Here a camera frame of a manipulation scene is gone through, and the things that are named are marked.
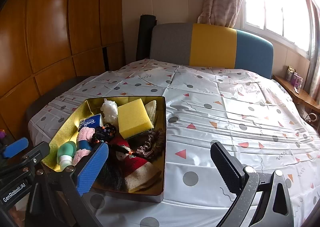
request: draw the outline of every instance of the black cylinder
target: black cylinder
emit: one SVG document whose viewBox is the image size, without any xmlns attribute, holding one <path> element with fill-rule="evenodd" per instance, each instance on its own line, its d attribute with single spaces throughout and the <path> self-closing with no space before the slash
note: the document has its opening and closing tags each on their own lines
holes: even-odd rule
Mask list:
<svg viewBox="0 0 320 227">
<path fill-rule="evenodd" d="M 136 61 L 148 58 L 150 55 L 152 29 L 157 24 L 154 15 L 140 16 Z"/>
</svg>

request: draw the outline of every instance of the blue gripper pad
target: blue gripper pad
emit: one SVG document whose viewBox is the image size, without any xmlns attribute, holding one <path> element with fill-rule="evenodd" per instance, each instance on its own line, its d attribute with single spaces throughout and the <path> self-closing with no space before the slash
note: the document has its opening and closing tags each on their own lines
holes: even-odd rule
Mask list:
<svg viewBox="0 0 320 227">
<path fill-rule="evenodd" d="M 93 182 L 96 180 L 98 174 L 105 161 L 108 158 L 109 148 L 106 143 L 102 143 L 95 153 L 90 157 L 85 167 L 81 170 L 77 177 L 77 191 L 82 196 L 89 192 Z"/>
<path fill-rule="evenodd" d="M 15 142 L 13 142 L 11 145 L 8 145 L 4 152 L 2 153 L 3 158 L 11 158 L 15 156 L 17 153 L 21 152 L 25 148 L 27 148 L 29 145 L 29 141 L 27 138 L 23 137 Z"/>
</svg>

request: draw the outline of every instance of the blue tempo tissue packet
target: blue tempo tissue packet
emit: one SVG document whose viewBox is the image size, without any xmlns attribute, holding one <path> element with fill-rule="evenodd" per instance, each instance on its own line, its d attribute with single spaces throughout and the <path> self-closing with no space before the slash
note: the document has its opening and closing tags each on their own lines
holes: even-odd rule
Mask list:
<svg viewBox="0 0 320 227">
<path fill-rule="evenodd" d="M 97 114 L 97 115 L 88 117 L 86 119 L 80 120 L 78 131 L 80 131 L 83 127 L 96 128 L 96 127 L 102 127 L 102 126 L 103 126 L 102 116 L 101 114 Z"/>
</svg>

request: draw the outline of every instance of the gold tin box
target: gold tin box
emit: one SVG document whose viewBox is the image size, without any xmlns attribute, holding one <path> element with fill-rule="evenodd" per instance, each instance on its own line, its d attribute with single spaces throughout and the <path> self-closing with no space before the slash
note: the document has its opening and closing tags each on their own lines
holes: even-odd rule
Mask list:
<svg viewBox="0 0 320 227">
<path fill-rule="evenodd" d="M 142 99 L 144 104 L 149 103 L 152 100 L 157 102 L 156 107 L 156 119 L 155 119 L 155 129 L 162 128 L 166 135 L 166 106 L 165 99 L 163 96 L 121 96 L 121 97 L 100 97 L 100 98 L 89 98 L 86 99 L 63 123 L 61 128 L 54 135 L 50 141 L 50 153 L 42 160 L 42 162 L 53 169 L 54 171 L 60 171 L 60 166 L 57 164 L 57 151 L 58 148 L 67 141 L 74 141 L 76 143 L 76 138 L 78 135 L 78 126 L 81 119 L 90 117 L 101 113 L 100 107 L 102 106 L 104 99 L 112 100 L 117 103 L 118 106 L 126 104 L 136 99 Z M 139 190 L 134 193 L 113 191 L 103 188 L 98 182 L 94 182 L 93 188 L 105 192 L 106 195 L 117 197 L 121 199 L 142 201 L 142 202 L 154 202 L 159 203 L 163 200 L 164 195 L 164 175 L 165 175 L 165 155 L 166 155 L 166 145 L 162 152 L 162 156 L 157 158 L 152 162 L 159 170 L 161 170 L 161 175 L 159 180 L 151 187 L 145 190 Z"/>
</svg>

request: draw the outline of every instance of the window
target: window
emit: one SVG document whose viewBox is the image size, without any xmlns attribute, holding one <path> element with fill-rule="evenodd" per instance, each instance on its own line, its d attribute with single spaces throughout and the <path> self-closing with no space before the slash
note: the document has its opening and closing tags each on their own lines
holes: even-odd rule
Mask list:
<svg viewBox="0 0 320 227">
<path fill-rule="evenodd" d="M 308 52 L 310 18 L 306 0 L 245 0 L 244 6 L 244 30 Z"/>
</svg>

